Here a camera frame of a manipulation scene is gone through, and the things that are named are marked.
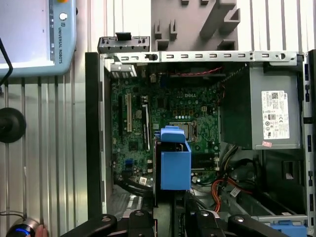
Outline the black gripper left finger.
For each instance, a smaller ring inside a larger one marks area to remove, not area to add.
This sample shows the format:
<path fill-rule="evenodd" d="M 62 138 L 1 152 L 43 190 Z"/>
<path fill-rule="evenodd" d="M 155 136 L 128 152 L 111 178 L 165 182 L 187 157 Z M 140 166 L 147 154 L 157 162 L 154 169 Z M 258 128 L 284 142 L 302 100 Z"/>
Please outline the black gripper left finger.
<path fill-rule="evenodd" d="M 174 236 L 174 192 L 159 191 L 146 196 L 141 209 L 117 219 L 111 214 L 92 217 L 64 237 L 172 237 Z"/>

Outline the person's hand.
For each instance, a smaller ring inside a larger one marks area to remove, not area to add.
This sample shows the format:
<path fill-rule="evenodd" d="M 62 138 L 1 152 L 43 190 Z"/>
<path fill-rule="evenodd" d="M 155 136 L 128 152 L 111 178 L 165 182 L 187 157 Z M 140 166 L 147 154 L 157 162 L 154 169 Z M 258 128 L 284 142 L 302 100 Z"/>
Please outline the person's hand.
<path fill-rule="evenodd" d="M 44 225 L 39 225 L 36 228 L 35 237 L 48 237 L 48 232 Z"/>

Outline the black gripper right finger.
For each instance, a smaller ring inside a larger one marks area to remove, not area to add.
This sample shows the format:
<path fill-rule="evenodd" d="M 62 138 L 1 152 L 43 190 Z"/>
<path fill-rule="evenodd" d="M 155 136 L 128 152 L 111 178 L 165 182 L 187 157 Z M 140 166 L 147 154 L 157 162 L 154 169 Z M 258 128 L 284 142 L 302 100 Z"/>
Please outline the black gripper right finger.
<path fill-rule="evenodd" d="M 236 214 L 222 220 L 210 210 L 200 209 L 192 194 L 181 198 L 179 220 L 175 222 L 175 237 L 285 237 L 248 215 Z"/>

